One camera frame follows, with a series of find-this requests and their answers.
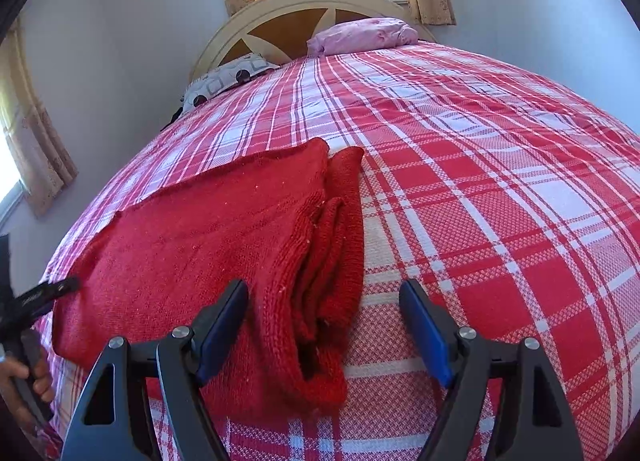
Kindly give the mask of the grey patterned pillow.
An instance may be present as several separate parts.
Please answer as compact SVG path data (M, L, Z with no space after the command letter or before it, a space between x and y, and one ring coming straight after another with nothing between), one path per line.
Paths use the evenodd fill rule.
M250 53L231 60L193 80L182 97L182 113L187 114L210 99L244 85L263 74L279 69L264 57Z

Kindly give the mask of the pink folded blanket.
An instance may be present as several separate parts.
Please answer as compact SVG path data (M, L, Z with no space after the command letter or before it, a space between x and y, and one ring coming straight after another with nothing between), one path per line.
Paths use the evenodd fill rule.
M397 18L364 18L322 30L307 41L309 57L387 50L417 44L418 32Z

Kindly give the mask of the red white plaid bedsheet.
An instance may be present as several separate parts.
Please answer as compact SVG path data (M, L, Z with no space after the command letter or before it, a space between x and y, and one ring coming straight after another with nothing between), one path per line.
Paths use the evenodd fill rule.
M163 130L109 181L47 266L66 275L113 215L258 151L319 137L364 151L363 298L336 415L220 423L240 460L412 460L442 391L402 325L419 278L485 337L532 335L565 389L584 455L639 411L639 138L568 88L423 43L299 59Z

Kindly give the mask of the beige side window curtain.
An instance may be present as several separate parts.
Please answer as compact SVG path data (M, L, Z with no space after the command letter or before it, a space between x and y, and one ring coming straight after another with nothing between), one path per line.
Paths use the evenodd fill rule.
M1 43L1 127L26 201L41 218L78 169L32 85L19 21Z

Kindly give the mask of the red knitted sweater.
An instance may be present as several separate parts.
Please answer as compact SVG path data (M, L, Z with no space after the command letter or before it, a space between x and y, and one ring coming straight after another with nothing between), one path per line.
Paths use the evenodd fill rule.
M324 140L258 152L117 212L75 259L53 311L56 354L89 369L107 341L163 337L250 291L207 410L231 418L331 413L347 394L348 333L363 290L363 151Z

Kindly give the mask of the cream wooden headboard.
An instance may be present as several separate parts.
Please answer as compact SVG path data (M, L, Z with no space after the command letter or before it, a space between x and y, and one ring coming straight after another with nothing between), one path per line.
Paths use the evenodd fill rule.
M234 14L214 34L195 62L190 79L248 53L283 65L307 54L307 41L342 22L363 18L402 19L423 41L433 42L426 27L390 0L259 0Z

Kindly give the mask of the black item beside pillow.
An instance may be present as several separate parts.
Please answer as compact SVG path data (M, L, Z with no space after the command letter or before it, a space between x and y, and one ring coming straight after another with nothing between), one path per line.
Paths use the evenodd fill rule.
M169 120L169 122L163 127L163 129L160 130L160 132L162 132L163 130L166 130L168 126L170 126L172 123L175 123L180 118L182 111L183 111L182 107L178 108L177 111L171 116L171 119Z

